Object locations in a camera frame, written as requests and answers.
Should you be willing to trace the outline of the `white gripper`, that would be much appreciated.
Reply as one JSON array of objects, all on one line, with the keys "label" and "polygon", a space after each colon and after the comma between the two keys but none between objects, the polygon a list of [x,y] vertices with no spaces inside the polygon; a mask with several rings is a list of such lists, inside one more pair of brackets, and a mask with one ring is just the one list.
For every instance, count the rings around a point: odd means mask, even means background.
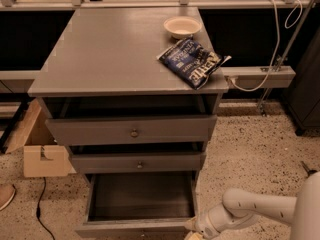
[{"label": "white gripper", "polygon": [[184,240],[200,240],[198,233],[206,240],[212,240],[219,236],[219,232],[213,226],[208,212],[199,213],[196,217],[187,220],[184,227],[188,230]]}]

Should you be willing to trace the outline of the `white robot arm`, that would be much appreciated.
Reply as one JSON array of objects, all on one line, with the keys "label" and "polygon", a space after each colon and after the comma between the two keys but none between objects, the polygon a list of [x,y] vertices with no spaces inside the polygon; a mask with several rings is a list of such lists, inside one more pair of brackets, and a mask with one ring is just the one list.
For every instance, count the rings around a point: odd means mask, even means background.
[{"label": "white robot arm", "polygon": [[320,240],[320,172],[306,179],[296,197],[230,188],[221,203],[185,223],[184,240],[213,240],[225,230],[253,225],[260,216],[289,225],[289,240]]}]

